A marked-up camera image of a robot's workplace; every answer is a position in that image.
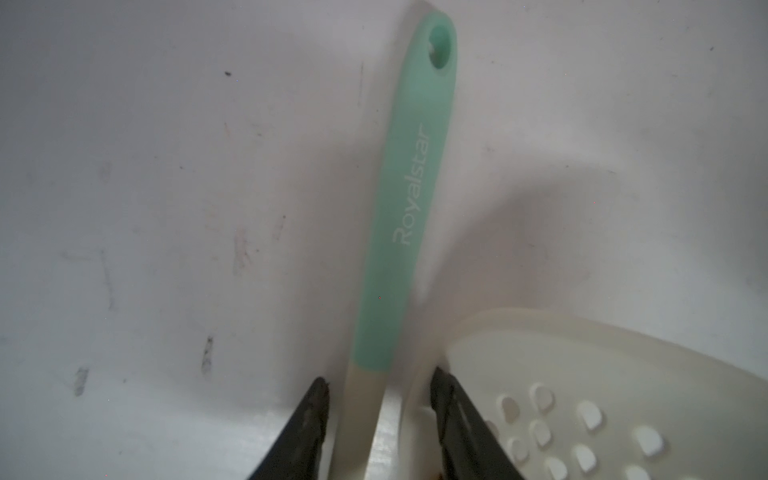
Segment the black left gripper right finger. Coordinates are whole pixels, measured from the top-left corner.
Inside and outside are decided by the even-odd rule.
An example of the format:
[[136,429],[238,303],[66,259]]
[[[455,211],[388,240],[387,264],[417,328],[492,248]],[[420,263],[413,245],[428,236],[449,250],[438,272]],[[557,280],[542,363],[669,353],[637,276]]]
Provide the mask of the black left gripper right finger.
[[443,479],[524,479],[455,376],[436,367],[429,388]]

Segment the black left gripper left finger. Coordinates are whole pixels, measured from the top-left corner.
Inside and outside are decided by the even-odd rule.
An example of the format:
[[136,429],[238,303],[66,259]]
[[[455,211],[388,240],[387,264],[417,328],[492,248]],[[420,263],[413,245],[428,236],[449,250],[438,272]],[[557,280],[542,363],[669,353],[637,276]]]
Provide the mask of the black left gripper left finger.
[[329,407],[329,383],[317,377],[248,479],[318,479]]

